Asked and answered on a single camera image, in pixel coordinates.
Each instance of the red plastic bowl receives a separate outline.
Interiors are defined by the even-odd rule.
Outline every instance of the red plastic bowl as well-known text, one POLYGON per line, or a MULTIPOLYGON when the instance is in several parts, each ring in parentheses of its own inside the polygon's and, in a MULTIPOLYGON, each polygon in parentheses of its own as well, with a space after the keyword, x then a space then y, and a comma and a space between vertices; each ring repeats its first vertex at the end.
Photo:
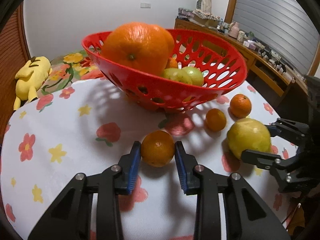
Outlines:
POLYGON ((90 34, 82 46, 103 74, 129 98, 148 110, 187 111, 230 92, 247 76, 246 63, 230 43, 211 34, 192 30, 168 30, 176 41, 173 56, 182 67, 206 71, 203 87, 187 85, 135 70, 99 54, 111 32, 90 34), (208 47, 220 49, 222 55, 208 47))

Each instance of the metal screw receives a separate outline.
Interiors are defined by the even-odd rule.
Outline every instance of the metal screw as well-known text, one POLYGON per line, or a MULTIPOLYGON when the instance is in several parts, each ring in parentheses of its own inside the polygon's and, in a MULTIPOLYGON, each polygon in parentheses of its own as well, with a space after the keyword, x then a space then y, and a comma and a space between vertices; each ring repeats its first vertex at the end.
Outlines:
POLYGON ((198 172, 204 171, 204 166, 202 166, 202 165, 196 165, 196 166, 195 166, 195 170, 198 171, 198 172))
POLYGON ((241 175, 239 173, 232 173, 231 177, 234 179, 234 180, 239 180, 241 179, 241 175))
POLYGON ((113 165, 113 166, 111 167, 111 170, 112 170, 112 171, 115 171, 115 172, 121 171, 121 167, 120 167, 119 165, 113 165))
POLYGON ((83 179, 84 179, 84 174, 83 173, 76 174, 76 180, 83 180, 83 179))

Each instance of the pikachu plush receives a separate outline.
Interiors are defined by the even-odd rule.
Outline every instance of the pikachu plush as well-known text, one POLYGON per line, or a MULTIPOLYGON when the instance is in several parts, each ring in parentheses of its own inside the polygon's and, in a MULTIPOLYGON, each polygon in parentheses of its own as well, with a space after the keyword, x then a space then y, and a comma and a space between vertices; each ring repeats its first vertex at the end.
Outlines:
POLYGON ((13 104, 14 111, 20 108, 21 101, 31 102, 38 98, 37 90, 40 89, 51 72, 51 64, 46 57, 33 57, 27 61, 14 77, 18 79, 16 100, 13 104))

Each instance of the window blind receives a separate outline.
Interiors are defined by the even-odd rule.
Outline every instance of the window blind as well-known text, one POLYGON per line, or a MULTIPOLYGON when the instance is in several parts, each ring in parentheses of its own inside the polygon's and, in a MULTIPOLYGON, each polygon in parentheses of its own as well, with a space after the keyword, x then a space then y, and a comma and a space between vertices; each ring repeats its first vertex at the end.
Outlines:
POLYGON ((237 0, 233 21, 277 51, 301 74, 313 62, 319 33, 296 0, 237 0))

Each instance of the wooden wardrobe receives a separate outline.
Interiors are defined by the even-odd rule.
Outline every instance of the wooden wardrobe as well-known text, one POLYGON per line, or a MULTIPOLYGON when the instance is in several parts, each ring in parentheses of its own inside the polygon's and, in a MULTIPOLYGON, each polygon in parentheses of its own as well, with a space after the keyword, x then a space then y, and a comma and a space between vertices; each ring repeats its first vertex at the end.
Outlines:
POLYGON ((30 59, 23 24, 23 3, 0 33, 0 144, 13 113, 15 74, 30 59))

